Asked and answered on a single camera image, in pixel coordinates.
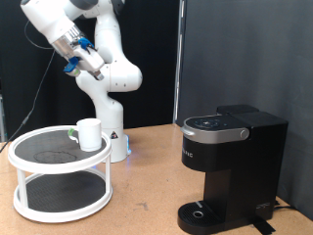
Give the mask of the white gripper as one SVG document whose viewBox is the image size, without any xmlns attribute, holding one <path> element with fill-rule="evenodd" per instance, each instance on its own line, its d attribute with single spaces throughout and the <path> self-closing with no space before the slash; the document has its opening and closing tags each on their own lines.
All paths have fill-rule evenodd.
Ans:
<svg viewBox="0 0 313 235">
<path fill-rule="evenodd" d="M 76 65 L 74 71 L 91 71 L 96 80 L 103 80 L 105 78 L 104 74 L 99 70 L 104 64 L 104 60 L 92 48 L 86 50 L 77 46 L 73 50 L 74 56 L 78 59 L 78 64 Z"/>
</svg>

